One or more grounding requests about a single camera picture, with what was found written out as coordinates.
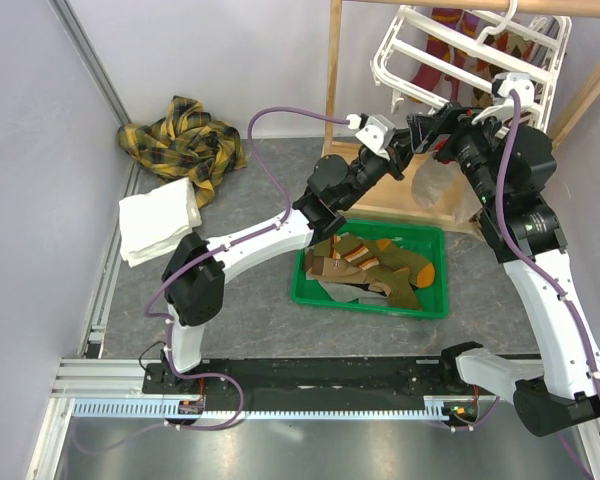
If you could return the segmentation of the white clip hanger rack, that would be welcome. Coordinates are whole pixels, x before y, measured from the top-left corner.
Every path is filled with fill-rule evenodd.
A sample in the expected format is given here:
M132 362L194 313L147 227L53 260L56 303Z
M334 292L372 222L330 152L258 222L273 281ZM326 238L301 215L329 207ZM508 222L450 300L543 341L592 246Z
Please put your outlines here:
M377 85L385 85L392 90L391 108L396 110L400 102L409 98L418 103L423 103L433 109L439 109L449 102L451 87L445 79L446 75L456 77L460 80L458 101L463 105L476 108L471 105L472 90L478 88L491 96L492 85L488 81L478 77L473 72L478 55L470 53L466 48L453 46L449 37L439 33L426 33L414 26L406 16L409 10L407 6L400 7L392 20L387 33L384 36L378 50L371 61L371 71ZM535 110L525 112L522 115L523 122L540 130L546 130L551 116L555 91L561 73L566 47L572 30L572 21L564 16L535 16L522 19L513 16L512 23L521 27L527 27L539 35L538 40L525 34L520 34L509 28L502 29L496 34L489 32L490 23L481 19L471 10L467 11L478 17L480 22L476 31L476 38L471 39L455 29L446 27L431 18L431 11L416 12L434 22L436 27L447 28L453 34L458 34L462 40L478 40L480 45L489 48L485 41L489 35L495 36L503 31L516 33L526 40L534 42L534 48L527 61L523 61L494 49L506 56L505 64L500 66L503 73L521 72L528 73L535 88ZM447 43L450 47L456 47L468 54L464 68L460 69L452 64L440 60L425 52L427 36L431 35ZM411 80L417 73L420 65L424 63L442 72L439 85L433 92L424 90L413 84Z

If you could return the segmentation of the olive striped sock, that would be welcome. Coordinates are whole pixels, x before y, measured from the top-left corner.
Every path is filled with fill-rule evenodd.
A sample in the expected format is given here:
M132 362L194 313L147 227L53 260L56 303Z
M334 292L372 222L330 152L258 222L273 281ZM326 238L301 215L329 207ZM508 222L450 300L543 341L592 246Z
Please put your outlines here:
M349 264L373 273L405 273L411 286L426 288L434 283L436 270L426 257L399 247L389 238L369 240L352 234L343 235L333 249Z
M333 235L325 241L314 245L310 251L316 256L329 257L334 259L343 259L333 249L333 244L338 241L343 235ZM366 283L374 284L378 290L382 289L388 296L389 305L394 308L404 308L409 310L419 310L420 302L417 299L414 290L416 287L411 286L408 281L408 275L405 273L381 273L379 278L376 278L373 273L362 270L366 274Z

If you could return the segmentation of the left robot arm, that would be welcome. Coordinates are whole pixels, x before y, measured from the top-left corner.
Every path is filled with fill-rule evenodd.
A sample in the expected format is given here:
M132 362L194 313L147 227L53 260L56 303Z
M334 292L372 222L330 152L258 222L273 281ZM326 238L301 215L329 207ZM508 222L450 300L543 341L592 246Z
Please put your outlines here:
M199 382L206 324L222 309L227 283L283 253L303 250L335 234L350 209L385 175L403 179L416 135L408 128L365 127L356 158L335 154L318 160L299 199L282 213L233 234L204 240L186 235L176 248L159 291L167 302L165 382L188 393Z

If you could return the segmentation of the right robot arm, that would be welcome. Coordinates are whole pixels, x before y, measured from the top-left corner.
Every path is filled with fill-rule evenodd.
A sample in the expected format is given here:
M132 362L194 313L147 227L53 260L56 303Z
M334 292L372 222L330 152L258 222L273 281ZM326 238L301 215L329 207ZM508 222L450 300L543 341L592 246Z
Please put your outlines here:
M538 437L600 418L600 350L572 279L567 242L556 213L541 195L556 170L547 135L450 103L410 115L415 153L460 167L481 203L478 224L515 286L540 351L522 364L467 342L447 348L438 381L447 392L475 384L512 404Z

